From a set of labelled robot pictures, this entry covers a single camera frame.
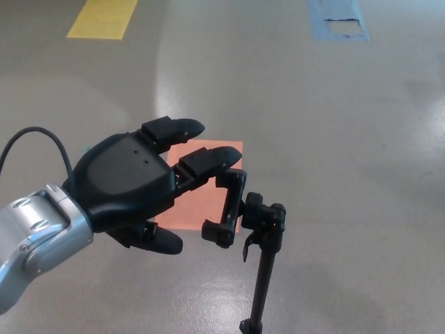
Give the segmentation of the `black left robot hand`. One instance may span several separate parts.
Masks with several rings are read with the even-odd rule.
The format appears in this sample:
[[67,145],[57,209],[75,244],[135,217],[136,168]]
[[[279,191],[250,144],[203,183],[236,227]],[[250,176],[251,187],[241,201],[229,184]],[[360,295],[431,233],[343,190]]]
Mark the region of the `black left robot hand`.
[[174,166],[161,157],[204,129],[194,119],[164,116],[134,132],[109,136],[82,156],[73,170],[74,183],[65,181],[63,188],[75,195],[93,232],[105,232],[127,248],[177,255],[183,248],[181,238],[151,219],[173,207],[179,196],[214,178],[227,195],[220,222],[203,222],[202,238],[229,248],[247,177],[233,167],[242,154],[229,146],[200,148]]

